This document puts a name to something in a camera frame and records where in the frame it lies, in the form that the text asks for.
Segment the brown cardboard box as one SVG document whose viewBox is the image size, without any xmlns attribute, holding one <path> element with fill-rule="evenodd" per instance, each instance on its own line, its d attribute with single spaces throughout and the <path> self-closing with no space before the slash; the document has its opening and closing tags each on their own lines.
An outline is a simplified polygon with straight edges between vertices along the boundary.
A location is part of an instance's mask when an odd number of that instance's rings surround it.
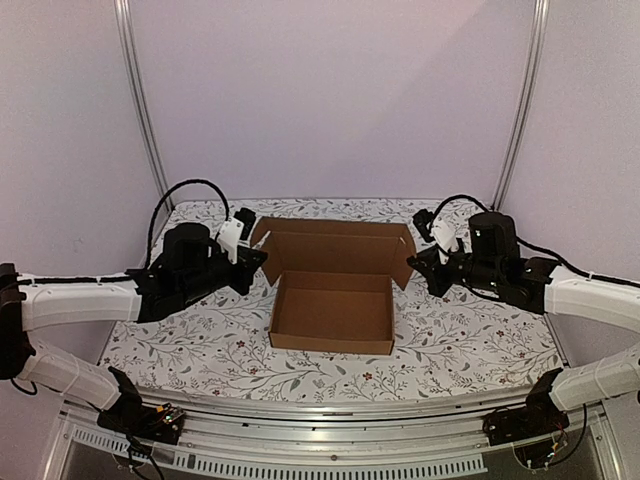
<svg viewBox="0 0 640 480">
<path fill-rule="evenodd" d="M 276 287 L 268 330 L 275 349 L 388 356 L 393 289 L 412 275 L 416 247 L 400 223 L 261 218 L 250 243 Z"/>
</svg>

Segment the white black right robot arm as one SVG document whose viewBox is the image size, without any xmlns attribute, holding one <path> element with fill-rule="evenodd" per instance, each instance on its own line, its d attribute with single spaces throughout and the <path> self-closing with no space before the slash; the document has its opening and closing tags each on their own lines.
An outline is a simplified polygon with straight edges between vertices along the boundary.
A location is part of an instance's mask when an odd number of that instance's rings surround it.
<svg viewBox="0 0 640 480">
<path fill-rule="evenodd" d="M 489 211 L 470 217 L 469 250 L 445 221 L 426 209 L 414 215 L 413 224 L 430 246 L 407 263 L 425 278 L 433 296 L 459 285 L 530 313 L 639 329 L 638 283 L 580 273 L 551 253 L 522 257 L 524 242 L 507 215 Z M 518 412 L 517 427 L 524 435 L 537 436 L 554 422 L 556 412 L 638 389 L 639 347 L 633 345 L 581 367 L 543 374 Z"/>
</svg>

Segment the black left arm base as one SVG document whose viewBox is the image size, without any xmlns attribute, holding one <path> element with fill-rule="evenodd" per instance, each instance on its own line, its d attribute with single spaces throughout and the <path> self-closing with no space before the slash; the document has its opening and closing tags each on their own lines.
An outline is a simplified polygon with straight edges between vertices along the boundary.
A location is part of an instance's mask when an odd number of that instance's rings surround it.
<svg viewBox="0 0 640 480">
<path fill-rule="evenodd" d="M 114 367 L 109 367 L 108 371 L 117 382 L 119 397 L 111 407 L 100 411 L 97 425 L 135 438 L 177 445 L 186 412 L 171 403 L 145 406 L 137 388 L 124 372 Z"/>
</svg>

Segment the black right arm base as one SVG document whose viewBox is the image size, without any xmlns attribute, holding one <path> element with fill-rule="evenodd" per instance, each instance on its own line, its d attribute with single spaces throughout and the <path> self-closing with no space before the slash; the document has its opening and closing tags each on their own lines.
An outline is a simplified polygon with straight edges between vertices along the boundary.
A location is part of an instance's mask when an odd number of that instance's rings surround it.
<svg viewBox="0 0 640 480">
<path fill-rule="evenodd" d="M 561 368 L 556 368 L 543 374 L 526 396 L 523 406 L 498 408 L 483 417 L 482 431 L 491 446 L 547 436 L 540 443 L 515 448 L 516 460 L 529 470 L 549 467 L 560 447 L 566 445 L 568 416 L 549 396 L 552 383 L 561 372 Z"/>
</svg>

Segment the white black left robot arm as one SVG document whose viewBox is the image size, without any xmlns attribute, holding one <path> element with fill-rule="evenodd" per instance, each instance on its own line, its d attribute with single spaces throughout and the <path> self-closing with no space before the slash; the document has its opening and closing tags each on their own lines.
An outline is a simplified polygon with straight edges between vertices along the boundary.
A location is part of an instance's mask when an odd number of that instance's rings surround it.
<svg viewBox="0 0 640 480">
<path fill-rule="evenodd" d="M 47 327 L 88 322 L 146 324 L 163 321 L 216 291 L 247 295 L 267 253 L 243 242 L 239 220 L 217 234 L 182 223 L 163 237 L 149 265 L 98 277 L 37 277 L 1 266 L 1 378 L 45 386 L 108 411 L 128 434 L 148 426 L 148 412 L 127 375 L 99 368 L 33 337 Z"/>
</svg>

